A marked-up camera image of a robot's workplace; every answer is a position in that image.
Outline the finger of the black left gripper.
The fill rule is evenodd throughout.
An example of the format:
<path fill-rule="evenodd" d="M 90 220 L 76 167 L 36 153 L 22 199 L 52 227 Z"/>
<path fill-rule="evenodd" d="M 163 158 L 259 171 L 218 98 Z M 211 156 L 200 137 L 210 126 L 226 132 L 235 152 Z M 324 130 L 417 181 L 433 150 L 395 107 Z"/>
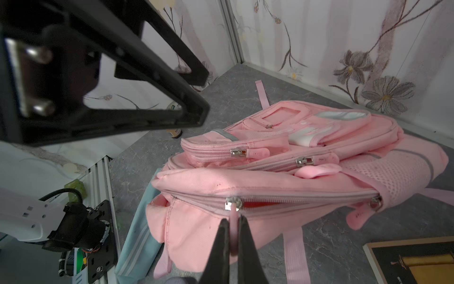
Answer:
<path fill-rule="evenodd" d="M 148 23 L 188 66 L 188 71 L 177 73 L 191 86 L 204 86 L 209 71 L 183 40 L 168 25 L 150 1 L 114 1 L 113 13 L 140 39 L 144 24 Z"/>
<path fill-rule="evenodd" d="M 115 60 L 116 77 L 148 82 L 176 101 L 181 110 L 94 110 L 99 137 L 202 125 L 209 104 L 176 71 L 170 69 L 121 21 L 76 21 L 70 27 L 84 43 Z"/>

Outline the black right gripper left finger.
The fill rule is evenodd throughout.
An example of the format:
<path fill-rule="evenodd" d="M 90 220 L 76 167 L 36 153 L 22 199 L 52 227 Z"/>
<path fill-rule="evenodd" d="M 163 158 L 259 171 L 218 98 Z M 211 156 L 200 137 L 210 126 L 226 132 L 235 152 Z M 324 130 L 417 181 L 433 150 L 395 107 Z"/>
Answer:
<path fill-rule="evenodd" d="M 229 284 L 229 221 L 222 219 L 199 284 Z"/>

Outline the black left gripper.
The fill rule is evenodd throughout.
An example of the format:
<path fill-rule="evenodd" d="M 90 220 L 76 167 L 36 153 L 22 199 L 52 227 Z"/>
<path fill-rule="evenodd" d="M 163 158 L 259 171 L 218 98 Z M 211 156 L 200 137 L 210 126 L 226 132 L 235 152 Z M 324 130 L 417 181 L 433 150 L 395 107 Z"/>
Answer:
<path fill-rule="evenodd" d="M 1 2 L 1 140 L 28 146 L 99 136 L 84 96 L 101 53 L 70 27 L 55 1 Z"/>

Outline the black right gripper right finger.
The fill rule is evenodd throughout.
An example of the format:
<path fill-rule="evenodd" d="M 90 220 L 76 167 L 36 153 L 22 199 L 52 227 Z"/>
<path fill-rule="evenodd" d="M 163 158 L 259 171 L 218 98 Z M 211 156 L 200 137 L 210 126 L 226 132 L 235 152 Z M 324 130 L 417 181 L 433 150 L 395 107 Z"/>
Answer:
<path fill-rule="evenodd" d="M 238 283 L 268 284 L 245 216 L 240 216 L 238 233 Z"/>

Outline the pink student backpack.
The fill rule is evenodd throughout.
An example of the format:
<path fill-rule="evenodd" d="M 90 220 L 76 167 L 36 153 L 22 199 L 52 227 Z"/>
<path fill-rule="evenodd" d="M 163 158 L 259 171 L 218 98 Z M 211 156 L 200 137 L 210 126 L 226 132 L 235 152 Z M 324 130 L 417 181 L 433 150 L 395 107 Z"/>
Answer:
<path fill-rule="evenodd" d="M 429 184 L 449 159 L 432 142 L 409 136 L 387 116 L 303 101 L 270 105 L 225 129 L 183 139 L 152 181 L 146 208 L 164 249 L 154 277 L 172 267 L 203 273 L 222 219 L 229 221 L 230 265 L 238 264 L 245 216 L 258 250 L 282 236 L 287 282 L 308 284 L 302 227 L 340 207 L 359 230 L 372 216 L 415 194 L 453 204 L 452 191 Z"/>

